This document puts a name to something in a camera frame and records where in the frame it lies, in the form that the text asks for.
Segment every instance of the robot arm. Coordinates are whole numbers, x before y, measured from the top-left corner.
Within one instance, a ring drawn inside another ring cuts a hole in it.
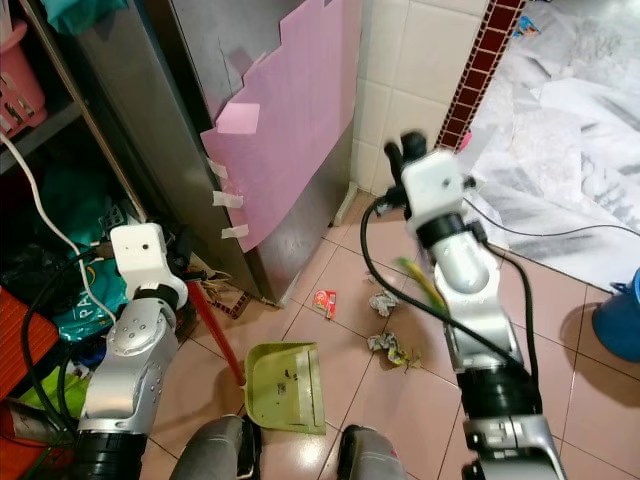
[[[510,357],[505,359],[467,333],[445,325],[467,414],[467,446],[478,453],[478,460],[463,469],[463,476],[565,480],[542,415],[538,386],[522,367],[511,322],[498,300],[498,263],[478,242],[478,225],[465,225],[460,215],[464,190],[471,185],[453,153],[426,155],[426,141],[417,132],[403,136],[402,143],[402,157],[397,146],[385,147],[401,187],[395,188],[404,197],[395,203],[406,204],[408,229],[435,259],[435,284],[449,314]],[[520,368],[514,369],[511,360]]]
[[[175,312],[187,301],[187,286],[167,264],[159,225],[117,227],[111,241],[130,302],[89,383],[73,479],[139,477],[164,374],[178,351]]]

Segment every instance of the pink poster board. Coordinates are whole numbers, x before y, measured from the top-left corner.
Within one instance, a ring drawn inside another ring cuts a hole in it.
[[[247,71],[230,112],[201,134],[227,169],[222,190],[244,198],[228,210],[234,226],[249,227],[243,252],[283,220],[351,122],[361,12],[362,0],[301,4],[280,22],[280,47]]]

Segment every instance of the red container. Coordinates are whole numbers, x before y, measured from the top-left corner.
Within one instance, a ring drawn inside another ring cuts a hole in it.
[[[9,138],[47,118],[44,93],[20,47],[27,24],[16,20],[11,36],[0,45],[0,127]]]

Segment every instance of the white power cord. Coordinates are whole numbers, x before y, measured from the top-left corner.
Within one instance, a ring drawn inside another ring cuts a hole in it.
[[[36,209],[38,210],[38,214],[40,215],[40,218],[42,218],[42,221],[47,224],[47,226],[51,229],[53,233],[55,233],[62,241],[64,241],[67,245],[69,245],[76,255],[80,255],[80,250],[78,249],[76,244],[73,243],[67,236],[65,236],[64,233],[62,233],[58,229],[58,227],[55,226],[55,224],[49,219],[46,212],[44,211],[44,208],[42,207],[42,203],[40,202],[40,193],[38,192],[38,184],[36,183],[35,178],[33,178],[33,173],[31,173],[31,169],[27,165],[27,162],[24,160],[24,158],[22,157],[22,155],[20,154],[16,146],[2,132],[0,132],[0,140],[2,140],[2,143],[4,143],[7,146],[7,148],[11,152],[11,155],[13,155],[13,157],[16,159],[16,161],[24,171],[24,174],[27,176],[27,179],[29,180],[29,184],[31,185],[31,192],[33,193],[33,199],[36,203]],[[91,291],[91,287],[89,287],[89,280],[87,279],[87,272],[85,271],[85,268],[84,268],[84,261],[80,260],[78,262],[78,265],[80,267],[80,275],[82,275],[82,283],[84,284],[84,288],[87,291],[87,295],[89,296],[89,298],[91,298],[91,300],[93,300],[93,303],[95,303],[98,307],[104,310],[104,312],[109,316],[109,318],[115,325],[116,316],[100,300],[98,300],[95,297],[95,295]]]

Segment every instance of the red tile border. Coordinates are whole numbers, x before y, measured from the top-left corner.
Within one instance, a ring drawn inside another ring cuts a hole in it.
[[[524,5],[525,0],[489,0],[467,65],[438,135],[437,147],[458,149],[460,146],[513,35]]]

